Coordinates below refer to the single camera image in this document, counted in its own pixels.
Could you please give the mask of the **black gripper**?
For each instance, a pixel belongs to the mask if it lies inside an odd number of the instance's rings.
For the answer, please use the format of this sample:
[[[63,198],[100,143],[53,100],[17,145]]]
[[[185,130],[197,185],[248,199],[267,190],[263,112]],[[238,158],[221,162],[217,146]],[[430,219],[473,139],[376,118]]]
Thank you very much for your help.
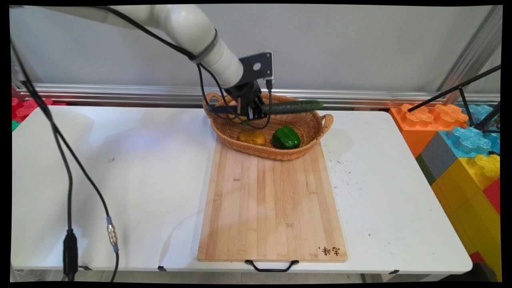
[[[236,100],[236,121],[246,122],[249,108],[249,120],[261,120],[268,116],[267,104],[262,97],[262,90],[257,81],[238,84],[225,89],[225,92]]]

